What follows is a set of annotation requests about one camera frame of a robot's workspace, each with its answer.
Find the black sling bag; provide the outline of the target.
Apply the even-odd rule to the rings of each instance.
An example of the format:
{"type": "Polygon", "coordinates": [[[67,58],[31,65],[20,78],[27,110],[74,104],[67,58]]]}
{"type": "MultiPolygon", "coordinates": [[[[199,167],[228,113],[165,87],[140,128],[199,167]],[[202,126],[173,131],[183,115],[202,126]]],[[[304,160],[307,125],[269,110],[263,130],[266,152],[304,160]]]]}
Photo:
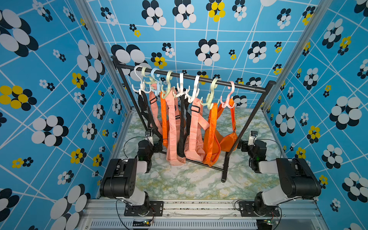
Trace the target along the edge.
{"type": "Polygon", "coordinates": [[[151,128],[153,134],[155,134],[159,138],[159,142],[162,142],[163,136],[162,134],[158,132],[158,129],[156,125],[154,124],[153,116],[152,116],[151,109],[150,109],[150,103],[149,103],[150,101],[148,100],[144,92],[139,94],[138,102],[139,102],[140,112],[148,122],[147,123],[148,128],[151,128]]]}
{"type": "Polygon", "coordinates": [[[180,97],[180,135],[177,144],[177,154],[179,157],[185,157],[185,142],[189,135],[191,115],[188,111],[189,102],[184,95],[180,97]]]}

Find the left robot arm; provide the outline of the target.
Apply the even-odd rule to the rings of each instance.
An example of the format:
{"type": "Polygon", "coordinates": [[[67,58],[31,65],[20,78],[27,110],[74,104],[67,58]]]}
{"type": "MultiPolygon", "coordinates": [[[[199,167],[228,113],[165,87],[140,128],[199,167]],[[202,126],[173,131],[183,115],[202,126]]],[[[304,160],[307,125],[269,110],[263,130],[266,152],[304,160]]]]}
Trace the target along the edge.
{"type": "Polygon", "coordinates": [[[148,208],[150,199],[147,192],[136,188],[136,177],[149,173],[153,156],[153,145],[148,140],[138,143],[136,158],[111,159],[100,184],[100,195],[111,199],[121,199],[133,207],[148,208]]]}

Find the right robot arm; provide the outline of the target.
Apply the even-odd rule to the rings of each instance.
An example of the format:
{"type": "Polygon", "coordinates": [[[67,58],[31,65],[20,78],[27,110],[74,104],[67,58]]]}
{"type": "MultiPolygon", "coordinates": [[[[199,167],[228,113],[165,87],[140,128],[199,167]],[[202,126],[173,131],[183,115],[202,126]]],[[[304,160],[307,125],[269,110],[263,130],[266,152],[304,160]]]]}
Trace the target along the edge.
{"type": "Polygon", "coordinates": [[[275,174],[279,178],[279,185],[256,195],[255,207],[275,207],[297,198],[313,199],[321,194],[319,180],[305,159],[276,158],[268,161],[266,143],[261,140],[247,143],[245,149],[250,157],[249,166],[255,173],[275,174]]]}

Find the orange sling bag right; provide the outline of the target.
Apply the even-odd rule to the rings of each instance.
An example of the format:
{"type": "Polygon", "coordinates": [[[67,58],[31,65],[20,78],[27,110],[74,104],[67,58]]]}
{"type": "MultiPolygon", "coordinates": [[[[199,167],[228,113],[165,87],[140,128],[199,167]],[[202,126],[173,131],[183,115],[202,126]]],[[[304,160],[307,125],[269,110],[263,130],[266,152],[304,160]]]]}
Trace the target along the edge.
{"type": "Polygon", "coordinates": [[[221,151],[229,152],[238,138],[236,134],[236,120],[235,120],[234,107],[231,108],[231,122],[232,122],[232,133],[230,133],[229,135],[222,136],[217,130],[215,131],[215,143],[213,146],[215,153],[220,153],[221,151]]]}

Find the orange sling bag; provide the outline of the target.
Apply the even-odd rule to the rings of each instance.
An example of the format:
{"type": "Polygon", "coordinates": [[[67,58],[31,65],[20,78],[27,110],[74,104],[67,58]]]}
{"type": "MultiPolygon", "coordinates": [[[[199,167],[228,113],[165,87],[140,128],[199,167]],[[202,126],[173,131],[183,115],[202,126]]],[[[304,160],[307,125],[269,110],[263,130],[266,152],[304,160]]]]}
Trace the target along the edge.
{"type": "Polygon", "coordinates": [[[232,122],[232,133],[230,133],[229,135],[222,136],[217,130],[215,131],[215,143],[213,146],[215,153],[220,153],[221,151],[229,152],[238,138],[236,134],[236,120],[235,120],[234,107],[231,108],[231,122],[232,122]]]}
{"type": "Polygon", "coordinates": [[[163,145],[164,147],[168,147],[168,133],[169,133],[169,125],[168,125],[168,106],[166,100],[163,98],[164,93],[161,93],[161,114],[162,114],[162,136],[163,136],[163,145]]]}
{"type": "Polygon", "coordinates": [[[209,128],[205,131],[204,137],[205,158],[203,163],[208,166],[213,166],[218,161],[221,153],[220,143],[216,136],[218,119],[217,115],[218,104],[214,103],[208,117],[209,128]]]}

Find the orange sling bag left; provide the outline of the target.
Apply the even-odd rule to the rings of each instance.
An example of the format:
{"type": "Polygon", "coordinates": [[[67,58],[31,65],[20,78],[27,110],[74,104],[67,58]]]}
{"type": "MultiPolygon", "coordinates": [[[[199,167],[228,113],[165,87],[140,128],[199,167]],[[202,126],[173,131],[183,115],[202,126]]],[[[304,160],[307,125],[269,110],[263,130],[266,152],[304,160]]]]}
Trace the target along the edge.
{"type": "Polygon", "coordinates": [[[166,100],[163,98],[164,93],[161,93],[161,114],[162,114],[162,136],[163,136],[163,145],[164,147],[168,147],[168,133],[169,133],[169,125],[168,125],[168,106],[166,100]]]}

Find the orange sling bag middle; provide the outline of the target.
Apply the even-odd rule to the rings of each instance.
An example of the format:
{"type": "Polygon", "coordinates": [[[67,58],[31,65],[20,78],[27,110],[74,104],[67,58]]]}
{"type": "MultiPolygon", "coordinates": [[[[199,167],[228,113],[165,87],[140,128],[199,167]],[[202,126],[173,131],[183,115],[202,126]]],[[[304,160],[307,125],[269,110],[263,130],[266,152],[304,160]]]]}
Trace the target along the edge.
{"type": "Polygon", "coordinates": [[[221,153],[220,143],[216,136],[218,119],[217,115],[218,104],[214,103],[208,117],[209,128],[205,131],[204,137],[205,158],[203,163],[208,166],[213,166],[218,161],[221,153]]]}

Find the pink hook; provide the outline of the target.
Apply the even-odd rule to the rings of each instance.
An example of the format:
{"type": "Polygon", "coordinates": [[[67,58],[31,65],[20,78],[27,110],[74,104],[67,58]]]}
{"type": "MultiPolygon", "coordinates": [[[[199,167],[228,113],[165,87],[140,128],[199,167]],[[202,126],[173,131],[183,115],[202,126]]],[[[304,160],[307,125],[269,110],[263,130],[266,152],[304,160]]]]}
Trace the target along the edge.
{"type": "Polygon", "coordinates": [[[230,105],[230,102],[231,102],[231,100],[232,100],[232,94],[234,93],[234,91],[235,91],[235,83],[233,82],[233,81],[230,81],[230,86],[228,87],[228,89],[231,89],[231,91],[230,91],[230,93],[227,95],[227,97],[226,97],[226,100],[223,102],[222,101],[222,96],[220,97],[220,100],[219,100],[219,102],[221,103],[221,107],[222,108],[229,108],[229,109],[232,109],[232,108],[234,108],[235,107],[235,105],[234,104],[232,104],[232,105],[230,105]]]}

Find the light blue hook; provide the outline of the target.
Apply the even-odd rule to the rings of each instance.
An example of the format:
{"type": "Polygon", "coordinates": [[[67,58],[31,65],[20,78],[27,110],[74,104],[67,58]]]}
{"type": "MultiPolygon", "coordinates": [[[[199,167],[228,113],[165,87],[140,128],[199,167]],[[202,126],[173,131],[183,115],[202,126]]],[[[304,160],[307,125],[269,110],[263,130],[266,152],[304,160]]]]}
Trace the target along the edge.
{"type": "Polygon", "coordinates": [[[149,81],[146,81],[146,84],[150,85],[151,90],[154,92],[155,96],[159,96],[161,93],[161,81],[155,78],[155,72],[158,71],[158,68],[154,68],[150,72],[149,81]]]}

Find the black clothes rack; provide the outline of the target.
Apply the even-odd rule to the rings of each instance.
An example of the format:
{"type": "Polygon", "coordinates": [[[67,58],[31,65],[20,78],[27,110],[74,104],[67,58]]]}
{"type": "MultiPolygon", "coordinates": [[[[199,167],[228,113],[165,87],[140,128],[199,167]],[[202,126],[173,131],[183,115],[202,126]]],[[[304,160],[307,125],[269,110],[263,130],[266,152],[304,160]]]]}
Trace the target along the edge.
{"type": "MultiPolygon", "coordinates": [[[[123,73],[123,69],[133,70],[135,67],[119,62],[115,55],[112,55],[111,59],[112,59],[114,67],[118,70],[118,72],[120,74],[120,77],[122,78],[124,84],[127,84],[127,80],[126,80],[126,77],[123,73]]],[[[231,87],[231,83],[229,81],[222,81],[222,80],[219,80],[219,79],[208,79],[208,78],[204,78],[204,77],[195,77],[195,76],[192,76],[192,75],[184,75],[184,79],[188,79],[188,80],[192,80],[192,81],[198,80],[199,82],[205,82],[205,83],[212,83],[213,81],[216,81],[216,85],[231,87]]],[[[228,177],[229,161],[230,161],[231,154],[237,148],[239,141],[241,140],[242,136],[244,135],[247,128],[249,127],[251,121],[253,120],[254,116],[256,115],[256,112],[261,107],[262,102],[265,100],[266,96],[269,95],[271,89],[276,84],[277,83],[275,81],[270,80],[267,83],[266,87],[264,87],[264,88],[263,87],[253,87],[253,86],[242,85],[242,84],[235,84],[234,85],[234,87],[237,88],[237,89],[242,89],[242,90],[247,90],[247,91],[254,91],[256,93],[260,93],[261,97],[258,100],[258,102],[257,102],[256,106],[254,107],[254,109],[252,110],[251,114],[249,115],[249,117],[248,117],[245,125],[243,126],[243,128],[242,128],[235,144],[232,146],[231,150],[226,153],[223,168],[215,168],[216,170],[219,170],[219,171],[222,172],[222,178],[221,178],[222,183],[225,183],[226,180],[227,180],[227,177],[228,177]]]]}

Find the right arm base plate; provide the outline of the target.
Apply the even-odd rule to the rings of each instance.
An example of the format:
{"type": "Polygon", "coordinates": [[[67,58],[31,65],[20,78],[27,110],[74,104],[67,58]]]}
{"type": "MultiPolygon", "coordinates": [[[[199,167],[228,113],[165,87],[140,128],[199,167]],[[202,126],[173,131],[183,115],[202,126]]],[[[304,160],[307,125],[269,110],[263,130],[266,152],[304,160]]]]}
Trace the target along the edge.
{"type": "Polygon", "coordinates": [[[280,211],[276,206],[266,206],[255,204],[254,201],[239,201],[237,209],[242,217],[280,217],[280,211]]]}

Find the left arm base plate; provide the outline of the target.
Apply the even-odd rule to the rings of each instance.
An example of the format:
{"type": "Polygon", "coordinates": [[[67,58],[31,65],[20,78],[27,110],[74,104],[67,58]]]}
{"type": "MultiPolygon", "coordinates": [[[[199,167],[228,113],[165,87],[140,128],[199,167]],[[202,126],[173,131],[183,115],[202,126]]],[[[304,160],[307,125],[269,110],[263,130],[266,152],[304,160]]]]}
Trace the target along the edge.
{"type": "Polygon", "coordinates": [[[150,201],[142,206],[126,205],[125,217],[161,217],[163,215],[164,202],[150,201]]]}

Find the aluminium frame rail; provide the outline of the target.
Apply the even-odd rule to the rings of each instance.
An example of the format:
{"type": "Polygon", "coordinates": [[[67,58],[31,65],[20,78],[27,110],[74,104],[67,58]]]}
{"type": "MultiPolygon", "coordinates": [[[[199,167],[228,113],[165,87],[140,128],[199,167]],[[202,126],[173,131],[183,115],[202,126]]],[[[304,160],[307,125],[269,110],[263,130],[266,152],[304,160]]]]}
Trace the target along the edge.
{"type": "Polygon", "coordinates": [[[121,201],[100,199],[87,205],[79,230],[326,230],[312,200],[279,205],[257,215],[249,203],[236,200],[163,200],[147,215],[125,216],[121,201]]]}

